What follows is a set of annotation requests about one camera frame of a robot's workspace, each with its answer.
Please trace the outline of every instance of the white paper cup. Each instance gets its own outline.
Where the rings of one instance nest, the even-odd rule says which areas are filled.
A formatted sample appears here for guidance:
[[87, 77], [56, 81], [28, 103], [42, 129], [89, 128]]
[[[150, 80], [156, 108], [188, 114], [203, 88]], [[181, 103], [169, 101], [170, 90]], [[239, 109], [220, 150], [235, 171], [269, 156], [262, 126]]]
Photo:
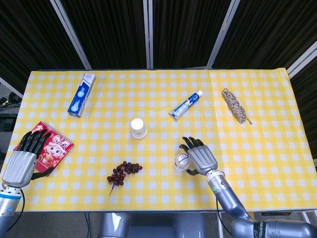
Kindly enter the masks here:
[[140, 118], [131, 121], [131, 134], [134, 138], [141, 139], [147, 134], [147, 128]]
[[174, 157], [173, 165], [177, 170], [183, 171], [188, 169], [190, 157], [188, 154], [180, 153]]

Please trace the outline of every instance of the black curtain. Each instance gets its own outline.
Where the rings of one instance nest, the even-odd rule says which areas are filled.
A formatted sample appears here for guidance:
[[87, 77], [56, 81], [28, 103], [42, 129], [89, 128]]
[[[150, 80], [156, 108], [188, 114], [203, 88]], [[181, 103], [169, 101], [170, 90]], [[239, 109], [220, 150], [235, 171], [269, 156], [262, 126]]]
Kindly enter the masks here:
[[49, 1], [0, 1], [0, 76], [21, 93], [30, 71], [82, 69]]
[[288, 68], [316, 40], [316, 0], [241, 0], [212, 67]]
[[146, 68], [142, 0], [62, 0], [92, 68]]
[[297, 106], [314, 159], [317, 158], [317, 58], [291, 78]]
[[154, 0], [154, 68], [206, 66], [230, 0]]

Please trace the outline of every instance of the toothpaste box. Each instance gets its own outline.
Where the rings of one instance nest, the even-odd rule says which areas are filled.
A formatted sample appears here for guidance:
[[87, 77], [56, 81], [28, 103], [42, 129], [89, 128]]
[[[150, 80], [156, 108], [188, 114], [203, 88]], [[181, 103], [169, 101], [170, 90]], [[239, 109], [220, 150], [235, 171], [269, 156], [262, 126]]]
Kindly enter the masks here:
[[73, 98], [73, 101], [68, 108], [68, 113], [70, 115], [78, 118], [81, 117], [81, 114], [83, 113], [85, 107], [85, 103], [90, 94], [90, 90], [94, 85], [95, 79], [96, 76], [92, 73], [84, 74], [83, 79], [81, 80], [81, 83], [79, 84], [77, 92]]

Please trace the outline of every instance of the robotic hand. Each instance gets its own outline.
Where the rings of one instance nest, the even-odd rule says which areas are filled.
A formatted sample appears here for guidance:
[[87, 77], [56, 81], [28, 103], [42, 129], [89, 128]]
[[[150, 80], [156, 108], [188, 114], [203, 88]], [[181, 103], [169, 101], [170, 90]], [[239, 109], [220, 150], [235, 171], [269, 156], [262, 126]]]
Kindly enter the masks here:
[[207, 183], [224, 211], [235, 218], [231, 223], [234, 238], [316, 238], [317, 228], [309, 223], [286, 220], [258, 222], [249, 216], [242, 203], [218, 171], [218, 164], [210, 149], [199, 139], [183, 137], [186, 145], [179, 148], [189, 154], [195, 170], [187, 170], [190, 175], [206, 175]]
[[43, 173], [33, 173], [36, 160], [43, 150], [46, 140], [51, 136], [47, 130], [28, 132], [23, 136], [16, 151], [8, 161], [2, 176], [2, 189], [0, 190], [0, 238], [12, 228], [15, 210], [23, 196], [21, 188], [29, 184], [30, 180], [38, 179], [50, 174], [53, 167]]

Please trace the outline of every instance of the notebook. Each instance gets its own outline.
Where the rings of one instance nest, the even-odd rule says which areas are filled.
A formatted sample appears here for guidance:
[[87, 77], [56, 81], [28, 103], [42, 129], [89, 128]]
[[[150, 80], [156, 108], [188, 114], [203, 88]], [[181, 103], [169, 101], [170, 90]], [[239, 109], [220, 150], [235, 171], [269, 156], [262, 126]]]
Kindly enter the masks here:
[[46, 133], [52, 133], [44, 144], [43, 151], [39, 155], [35, 165], [36, 170], [44, 172], [50, 167], [56, 166], [62, 161], [67, 153], [74, 147], [74, 144], [65, 136], [57, 132], [50, 125], [40, 121], [33, 129], [32, 133], [37, 130], [47, 129]]

